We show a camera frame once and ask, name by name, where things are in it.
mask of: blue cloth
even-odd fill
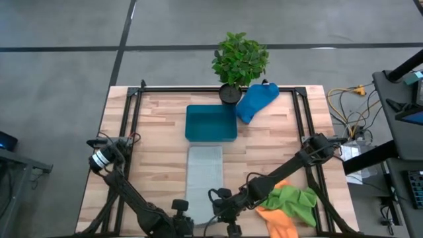
[[[252,85],[243,99],[237,105],[237,116],[249,124],[252,117],[262,108],[271,103],[279,96],[279,88],[276,84]]]

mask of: computer monitor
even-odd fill
[[[396,115],[395,119],[423,126],[423,106],[402,112]]]
[[[8,151],[13,151],[15,149],[18,139],[6,134],[5,132],[0,132],[0,149],[6,149]]]

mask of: green cloth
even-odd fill
[[[311,188],[302,191],[294,186],[285,185],[275,188],[260,206],[268,210],[281,209],[290,218],[297,216],[307,225],[316,226],[311,208],[316,206],[317,195]]]

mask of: black plant pot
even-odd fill
[[[227,83],[222,85],[219,89],[219,97],[223,104],[237,104],[242,95],[243,92],[241,89],[237,89]]]

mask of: teal plastic bin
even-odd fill
[[[228,142],[237,139],[237,116],[233,105],[186,107],[185,137],[191,142]]]

